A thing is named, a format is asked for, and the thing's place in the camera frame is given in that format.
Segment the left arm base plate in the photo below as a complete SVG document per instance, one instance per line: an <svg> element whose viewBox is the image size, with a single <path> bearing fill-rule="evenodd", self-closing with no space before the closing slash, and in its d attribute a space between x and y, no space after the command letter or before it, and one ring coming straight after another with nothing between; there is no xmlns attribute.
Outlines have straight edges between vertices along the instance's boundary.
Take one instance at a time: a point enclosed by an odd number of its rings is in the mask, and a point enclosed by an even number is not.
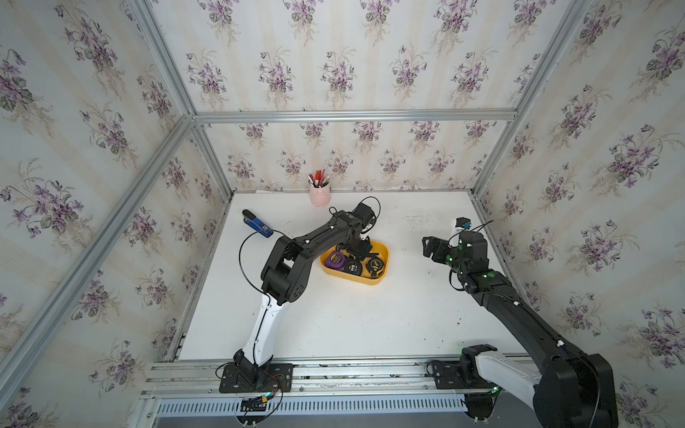
<svg viewBox="0 0 685 428"><path fill-rule="evenodd" d="M294 365L270 363L254 369L242 368L235 362L220 371L220 393L290 392L294 378Z"/></svg>

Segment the black yellow tape measure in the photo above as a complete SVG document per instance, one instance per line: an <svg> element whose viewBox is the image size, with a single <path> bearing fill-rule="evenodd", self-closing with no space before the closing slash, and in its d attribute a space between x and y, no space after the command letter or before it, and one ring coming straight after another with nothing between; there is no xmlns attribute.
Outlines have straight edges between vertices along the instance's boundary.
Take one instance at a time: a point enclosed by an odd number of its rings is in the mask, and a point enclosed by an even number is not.
<svg viewBox="0 0 685 428"><path fill-rule="evenodd" d="M385 274L386 263L377 255L369 257L366 261L365 268L371 279L378 279Z"/></svg>

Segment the purple tape measure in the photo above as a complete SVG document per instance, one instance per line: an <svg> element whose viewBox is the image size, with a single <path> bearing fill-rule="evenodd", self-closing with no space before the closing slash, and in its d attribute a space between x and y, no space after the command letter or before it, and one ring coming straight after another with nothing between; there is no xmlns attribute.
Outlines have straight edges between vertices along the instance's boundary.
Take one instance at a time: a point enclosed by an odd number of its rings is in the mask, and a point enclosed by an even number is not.
<svg viewBox="0 0 685 428"><path fill-rule="evenodd" d="M347 264L347 256L341 251L332 251L326 258L324 266L327 269L344 271Z"/></svg>

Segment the black grey tape measure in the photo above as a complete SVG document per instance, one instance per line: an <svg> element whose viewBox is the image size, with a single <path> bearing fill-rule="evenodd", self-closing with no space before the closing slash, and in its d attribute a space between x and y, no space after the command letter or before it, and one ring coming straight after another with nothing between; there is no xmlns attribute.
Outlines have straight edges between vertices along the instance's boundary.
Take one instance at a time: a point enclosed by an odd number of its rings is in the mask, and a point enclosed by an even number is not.
<svg viewBox="0 0 685 428"><path fill-rule="evenodd" d="M358 260L348 259L344 265L344 273L351 276L362 276L363 266Z"/></svg>

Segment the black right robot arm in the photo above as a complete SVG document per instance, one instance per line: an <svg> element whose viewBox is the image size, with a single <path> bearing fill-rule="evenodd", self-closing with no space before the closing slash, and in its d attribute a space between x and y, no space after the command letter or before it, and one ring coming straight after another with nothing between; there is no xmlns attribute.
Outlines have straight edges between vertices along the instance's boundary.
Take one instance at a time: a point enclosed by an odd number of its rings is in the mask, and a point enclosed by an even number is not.
<svg viewBox="0 0 685 428"><path fill-rule="evenodd" d="M509 279L491 269L488 243L463 229L444 240L426 236L423 254L449 267L457 291L470 295L517 339L535 364L526 367L489 344L462 350L458 363L433 360L429 372L439 389L457 386L505 390L531 408L544 427L617 427L613 369L565 339L526 304Z"/></svg>

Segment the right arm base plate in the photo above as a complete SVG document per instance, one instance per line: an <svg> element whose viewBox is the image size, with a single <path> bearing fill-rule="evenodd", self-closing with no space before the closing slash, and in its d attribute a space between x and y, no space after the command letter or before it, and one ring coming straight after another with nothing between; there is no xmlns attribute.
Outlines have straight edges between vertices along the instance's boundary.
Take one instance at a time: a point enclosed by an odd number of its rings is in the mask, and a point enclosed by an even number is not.
<svg viewBox="0 0 685 428"><path fill-rule="evenodd" d="M475 364L470 360L430 360L426 374L435 381L437 390L487 390L497 387L477 374Z"/></svg>

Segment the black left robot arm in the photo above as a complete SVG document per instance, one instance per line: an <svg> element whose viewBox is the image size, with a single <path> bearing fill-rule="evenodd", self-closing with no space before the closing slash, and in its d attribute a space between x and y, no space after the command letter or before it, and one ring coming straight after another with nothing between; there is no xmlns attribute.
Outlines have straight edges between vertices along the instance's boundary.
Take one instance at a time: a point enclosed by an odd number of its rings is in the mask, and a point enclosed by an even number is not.
<svg viewBox="0 0 685 428"><path fill-rule="evenodd" d="M328 250L344 255L343 266L353 266L361 274L363 262L372 253L367 234L376 226L381 210L373 210L361 201L353 210L333 210L330 220L306 235L276 240L260 273L261 286L253 287L262 295L253 331L244 347L234 355L234 364L248 382L267 374L274 355L276 330L289 305L305 292L315 259Z"/></svg>

